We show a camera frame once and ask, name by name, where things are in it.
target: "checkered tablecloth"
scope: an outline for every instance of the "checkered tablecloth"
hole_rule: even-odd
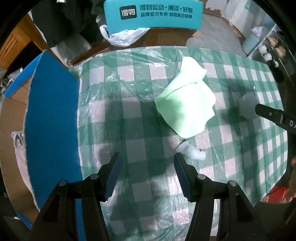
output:
[[[285,172],[287,132],[258,117],[238,115],[237,100],[255,92],[260,103],[282,109],[267,65],[233,54],[186,47],[144,47],[99,54],[79,66],[78,145],[83,178],[124,161],[113,196],[102,203],[112,240],[183,240],[194,203],[184,198],[173,166],[183,141],[156,111],[154,98],[180,70],[183,56],[208,70],[215,116],[188,141],[206,160],[186,158],[212,180],[238,182],[252,204]],[[215,202],[213,234],[219,205]]]

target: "blue gripper pad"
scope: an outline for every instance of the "blue gripper pad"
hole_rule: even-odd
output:
[[[103,165],[98,176],[100,178],[101,186],[103,187],[103,193],[101,195],[104,201],[107,201],[112,196],[119,173],[122,167],[122,157],[119,152],[115,152],[108,164]]]
[[[193,197],[198,194],[196,178],[198,175],[194,166],[188,165],[181,153],[174,156],[174,167],[182,188],[184,197],[189,202],[193,201]]]

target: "black logo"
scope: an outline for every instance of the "black logo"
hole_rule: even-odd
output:
[[[119,12],[121,20],[137,17],[137,10],[135,5],[120,7]]]

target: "gray floor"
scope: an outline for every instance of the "gray floor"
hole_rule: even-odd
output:
[[[199,37],[188,39],[186,46],[247,56],[242,51],[239,36],[221,18],[203,13],[201,33],[202,35]]]

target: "green cloth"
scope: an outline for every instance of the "green cloth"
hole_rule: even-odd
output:
[[[287,166],[287,132],[261,117],[238,115],[237,99],[254,92],[261,104],[282,109],[268,66],[241,56],[187,47],[141,47],[98,54],[77,66],[78,151],[83,177],[119,151],[123,167],[114,194],[101,203],[111,240],[184,240],[195,203],[183,196],[174,149],[184,141],[158,113],[154,99],[190,56],[207,70],[215,115],[188,142],[206,160],[186,162],[214,181],[238,182],[254,205]],[[215,201],[213,232],[219,220]]]
[[[182,138],[203,132],[215,115],[215,95],[202,81],[206,73],[195,59],[183,57],[180,73],[154,99],[163,119]]]

